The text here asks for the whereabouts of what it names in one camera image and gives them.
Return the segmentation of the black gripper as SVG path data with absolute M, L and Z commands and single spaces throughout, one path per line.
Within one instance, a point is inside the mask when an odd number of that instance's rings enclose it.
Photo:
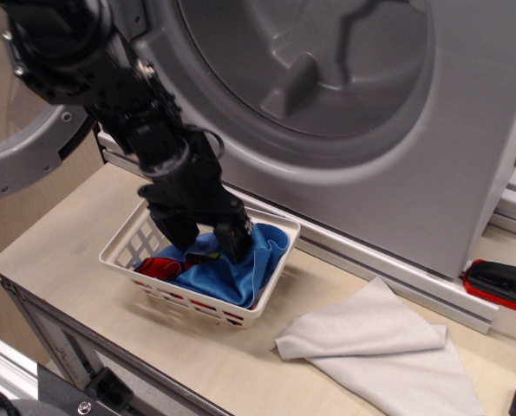
M 214 227 L 220 249 L 232 264 L 241 263 L 252 245 L 252 222 L 242 201 L 222 184 L 219 158 L 223 140 L 206 129 L 190 129 L 186 150 L 177 158 L 145 172 L 150 180 L 139 189 L 151 219 L 180 251 L 199 235 L 196 224 Z

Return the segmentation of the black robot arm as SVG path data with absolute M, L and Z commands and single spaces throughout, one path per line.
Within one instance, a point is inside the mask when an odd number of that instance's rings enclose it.
M 161 233 L 179 250 L 211 226 L 240 263 L 251 248 L 242 201 L 221 182 L 211 132 L 184 123 L 153 66 L 116 28 L 104 1 L 3 1 L 10 55 L 25 85 L 49 104 L 83 107 L 133 154 L 148 184 L 139 189 Z

